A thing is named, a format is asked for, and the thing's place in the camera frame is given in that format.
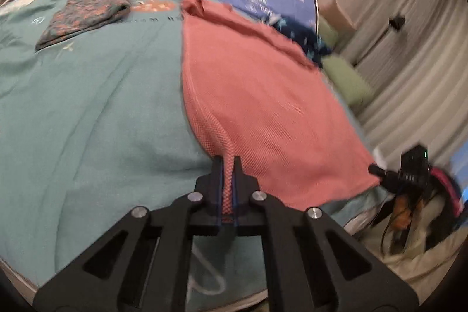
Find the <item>metal screw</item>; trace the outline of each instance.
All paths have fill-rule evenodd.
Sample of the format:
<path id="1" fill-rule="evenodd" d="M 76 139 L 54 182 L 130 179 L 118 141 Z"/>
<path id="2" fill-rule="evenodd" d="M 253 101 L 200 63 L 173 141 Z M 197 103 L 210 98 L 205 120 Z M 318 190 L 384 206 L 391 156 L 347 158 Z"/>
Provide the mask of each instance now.
<path id="1" fill-rule="evenodd" d="M 146 216 L 146 213 L 148 213 L 148 210 L 144 206 L 137 206 L 132 209 L 132 216 L 135 218 L 142 218 Z"/>
<path id="2" fill-rule="evenodd" d="M 252 198 L 255 201 L 263 201 L 266 199 L 266 193 L 263 191 L 255 191 L 254 193 L 252 193 Z"/>
<path id="3" fill-rule="evenodd" d="M 187 197 L 192 202 L 202 201 L 202 199 L 203 199 L 203 195 L 200 192 L 189 193 L 189 195 Z"/>
<path id="4" fill-rule="evenodd" d="M 314 220 L 317 220 L 322 216 L 322 211 L 320 208 L 312 207 L 307 211 L 307 214 L 309 215 L 310 218 L 313 218 Z"/>

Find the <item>teal bedsheet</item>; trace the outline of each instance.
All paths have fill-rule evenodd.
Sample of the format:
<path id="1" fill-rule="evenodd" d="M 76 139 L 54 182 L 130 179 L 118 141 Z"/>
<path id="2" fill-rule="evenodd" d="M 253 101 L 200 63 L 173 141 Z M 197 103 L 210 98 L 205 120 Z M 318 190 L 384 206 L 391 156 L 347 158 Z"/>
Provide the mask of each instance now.
<path id="1" fill-rule="evenodd" d="M 180 0 L 35 53 L 66 0 L 0 17 L 0 257 L 37 285 L 135 205 L 167 206 L 208 173 L 186 120 Z M 325 206 L 344 225 L 382 202 L 373 189 Z M 266 287 L 261 242 L 195 239 L 189 311 Z"/>

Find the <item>pillow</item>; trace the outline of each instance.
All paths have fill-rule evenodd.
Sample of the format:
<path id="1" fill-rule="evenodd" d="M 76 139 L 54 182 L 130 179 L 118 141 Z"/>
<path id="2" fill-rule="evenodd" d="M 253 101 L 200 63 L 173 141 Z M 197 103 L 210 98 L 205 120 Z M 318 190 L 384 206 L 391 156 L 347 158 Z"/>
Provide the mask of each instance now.
<path id="1" fill-rule="evenodd" d="M 322 64 L 325 74 L 349 107 L 364 106 L 373 99 L 374 90 L 345 59 L 331 54 L 322 58 Z"/>
<path id="2" fill-rule="evenodd" d="M 356 26 L 336 0 L 332 0 L 329 4 L 319 7 L 319 14 L 340 34 L 356 31 Z"/>
<path id="3" fill-rule="evenodd" d="M 328 45 L 331 49 L 335 48 L 338 39 L 340 37 L 337 30 L 335 30 L 327 20 L 319 15 L 319 23 L 318 23 L 318 34 L 321 39 L 324 41 L 326 45 Z"/>

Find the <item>pink strap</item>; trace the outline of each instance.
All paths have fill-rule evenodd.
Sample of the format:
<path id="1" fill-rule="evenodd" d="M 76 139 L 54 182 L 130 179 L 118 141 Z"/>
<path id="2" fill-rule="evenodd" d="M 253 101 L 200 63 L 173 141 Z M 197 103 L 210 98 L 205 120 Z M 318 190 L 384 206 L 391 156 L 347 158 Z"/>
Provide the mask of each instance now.
<path id="1" fill-rule="evenodd" d="M 463 205 L 460 202 L 460 199 L 455 194 L 452 182 L 449 180 L 447 175 L 445 175 L 444 171 L 440 170 L 439 168 L 432 167 L 431 175 L 435 176 L 447 190 L 448 194 L 450 195 L 450 199 L 452 200 L 453 212 L 455 213 L 455 217 L 458 217 L 463 211 Z"/>

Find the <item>pink cloth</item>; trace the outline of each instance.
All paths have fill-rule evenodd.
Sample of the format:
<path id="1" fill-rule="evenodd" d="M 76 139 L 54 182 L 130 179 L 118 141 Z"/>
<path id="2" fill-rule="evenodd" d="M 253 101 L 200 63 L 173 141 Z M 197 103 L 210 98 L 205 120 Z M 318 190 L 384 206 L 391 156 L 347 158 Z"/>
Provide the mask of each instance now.
<path id="1" fill-rule="evenodd" d="M 234 156 L 286 205 L 304 210 L 378 183 L 373 158 L 320 71 L 296 43 L 226 4 L 184 0 L 183 97 L 195 136 L 225 164 L 231 212 Z"/>

